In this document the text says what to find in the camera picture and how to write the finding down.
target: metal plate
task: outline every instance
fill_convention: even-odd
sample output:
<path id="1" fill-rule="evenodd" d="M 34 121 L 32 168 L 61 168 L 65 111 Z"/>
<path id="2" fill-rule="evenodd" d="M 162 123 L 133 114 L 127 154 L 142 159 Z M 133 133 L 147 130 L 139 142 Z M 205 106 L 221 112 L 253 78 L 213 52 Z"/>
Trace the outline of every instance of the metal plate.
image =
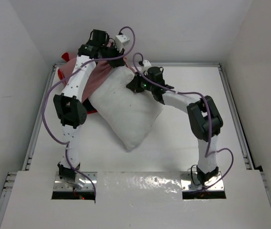
<path id="1" fill-rule="evenodd" d="M 92 180 L 92 182 L 94 183 L 94 185 L 96 187 L 97 172 L 83 172 L 83 173 L 84 173 L 84 175 L 90 177 L 90 179 Z M 83 177 L 78 177 L 78 179 L 82 183 L 83 188 L 78 189 L 77 191 L 81 191 L 81 192 L 93 192 L 94 191 L 93 185 L 89 180 L 87 180 Z M 60 179 L 59 172 L 56 173 L 53 192 L 72 192 L 73 188 L 75 186 L 76 186 L 76 184 L 69 183 L 68 181 L 66 181 L 64 179 Z"/>
<path id="2" fill-rule="evenodd" d="M 181 187 L 182 187 L 182 197 L 183 199 L 224 199 L 225 190 L 224 190 L 224 183 L 221 180 L 222 175 L 221 172 L 215 177 L 212 177 L 209 181 L 205 182 L 205 186 L 210 186 L 215 184 L 218 180 L 220 180 L 217 184 L 211 186 L 208 189 L 203 190 L 202 185 L 199 184 L 199 180 L 197 179 L 197 172 L 192 173 L 193 182 L 191 180 L 191 172 L 181 172 Z"/>

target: white panel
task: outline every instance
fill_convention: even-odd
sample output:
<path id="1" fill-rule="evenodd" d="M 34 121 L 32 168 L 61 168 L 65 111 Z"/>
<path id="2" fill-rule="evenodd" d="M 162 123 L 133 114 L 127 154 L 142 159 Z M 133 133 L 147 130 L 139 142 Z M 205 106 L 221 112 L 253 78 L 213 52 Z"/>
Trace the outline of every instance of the white panel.
<path id="1" fill-rule="evenodd" d="M 225 67 L 256 165 L 271 195 L 271 0 L 256 0 Z"/>
<path id="2" fill-rule="evenodd" d="M 21 168 L 48 69 L 7 0 L 0 0 L 0 195 Z"/>
<path id="3" fill-rule="evenodd" d="M 182 200 L 178 172 L 100 172 L 96 204 L 51 200 L 54 175 L 18 173 L 1 229 L 271 229 L 259 171 L 231 174 L 214 200 Z"/>
<path id="4" fill-rule="evenodd" d="M 251 0 L 10 0 L 49 64 L 76 52 L 92 29 L 136 33 L 150 61 L 224 61 Z"/>

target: white floor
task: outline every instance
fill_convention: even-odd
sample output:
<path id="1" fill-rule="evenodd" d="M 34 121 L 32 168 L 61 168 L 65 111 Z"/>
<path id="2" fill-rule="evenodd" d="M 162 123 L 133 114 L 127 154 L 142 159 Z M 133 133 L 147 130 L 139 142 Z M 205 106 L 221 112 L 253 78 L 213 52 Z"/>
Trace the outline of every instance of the white floor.
<path id="1" fill-rule="evenodd" d="M 224 179 L 227 199 L 182 200 L 178 172 L 189 170 L 198 161 L 197 140 L 185 113 L 164 106 L 150 134 L 130 152 L 99 114 L 90 114 L 79 147 L 83 151 L 81 170 L 98 172 L 96 205 L 93 201 L 50 199 L 64 147 L 54 142 L 42 125 L 30 170 L 18 173 L 1 228 L 271 229 L 271 208 L 263 182 L 259 172 L 245 168 L 218 68 L 164 69 L 167 84 L 179 91 L 208 94 L 218 107 L 224 121 L 218 149 L 228 147 L 235 156 Z M 62 137 L 52 98 L 53 94 L 46 118 L 54 134 Z M 217 160 L 224 172 L 231 157 L 223 151 Z"/>

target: black bracket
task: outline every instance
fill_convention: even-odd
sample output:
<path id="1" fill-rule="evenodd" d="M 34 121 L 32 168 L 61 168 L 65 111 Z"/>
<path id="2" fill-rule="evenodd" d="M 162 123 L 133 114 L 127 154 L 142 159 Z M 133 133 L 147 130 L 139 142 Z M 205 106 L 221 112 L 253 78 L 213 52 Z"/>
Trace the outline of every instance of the black bracket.
<path id="1" fill-rule="evenodd" d="M 86 55 L 89 56 L 90 59 L 97 59 L 97 58 L 113 58 L 122 56 L 125 52 L 123 49 L 119 52 L 114 43 L 108 46 L 110 37 L 105 31 L 101 30 L 93 30 L 90 34 L 90 39 L 87 43 L 83 44 L 78 49 L 78 56 Z M 125 61 L 123 58 L 108 61 L 109 65 L 112 68 L 116 68 L 119 66 L 124 66 Z"/>
<path id="2" fill-rule="evenodd" d="M 205 99 L 211 112 L 211 135 L 218 135 L 220 133 L 220 128 L 223 126 L 223 120 L 213 99 L 208 95 L 205 96 Z M 197 139 L 208 142 L 209 122 L 207 116 L 203 116 L 203 113 L 205 112 L 207 112 L 207 110 L 202 99 L 187 106 L 187 113 L 193 134 L 197 137 Z"/>
<path id="3" fill-rule="evenodd" d="M 87 110 L 75 96 L 70 98 L 64 96 L 64 94 L 56 94 L 53 101 L 57 116 L 63 126 L 71 125 L 76 129 L 79 125 L 84 124 L 87 118 Z"/>
<path id="4" fill-rule="evenodd" d="M 144 75 L 149 80 L 163 87 L 173 89 L 174 87 L 165 84 L 165 81 L 163 79 L 163 71 L 164 69 L 162 67 L 153 66 L 150 67 L 147 71 L 145 71 Z M 156 101 L 164 104 L 162 95 L 166 92 L 166 90 L 149 83 L 147 80 L 141 77 L 139 73 L 135 73 L 133 80 L 129 84 L 127 84 L 126 87 L 135 93 L 141 93 L 145 90 L 150 91 Z"/>
<path id="5" fill-rule="evenodd" d="M 206 181 L 210 180 L 212 177 L 216 176 L 218 173 L 219 173 L 218 166 L 209 173 L 203 173 L 202 170 L 200 170 L 197 166 L 197 179 L 202 185 L 204 185 Z"/>

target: fabric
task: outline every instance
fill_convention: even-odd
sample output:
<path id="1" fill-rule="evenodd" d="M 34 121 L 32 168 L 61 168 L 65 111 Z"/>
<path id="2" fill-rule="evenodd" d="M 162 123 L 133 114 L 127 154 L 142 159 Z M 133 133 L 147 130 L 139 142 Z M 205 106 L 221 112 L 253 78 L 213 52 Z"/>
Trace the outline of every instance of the fabric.
<path id="1" fill-rule="evenodd" d="M 133 93 L 126 85 L 134 73 L 115 68 L 89 97 L 89 101 L 123 141 L 127 149 L 138 146 L 162 111 L 150 92 Z"/>

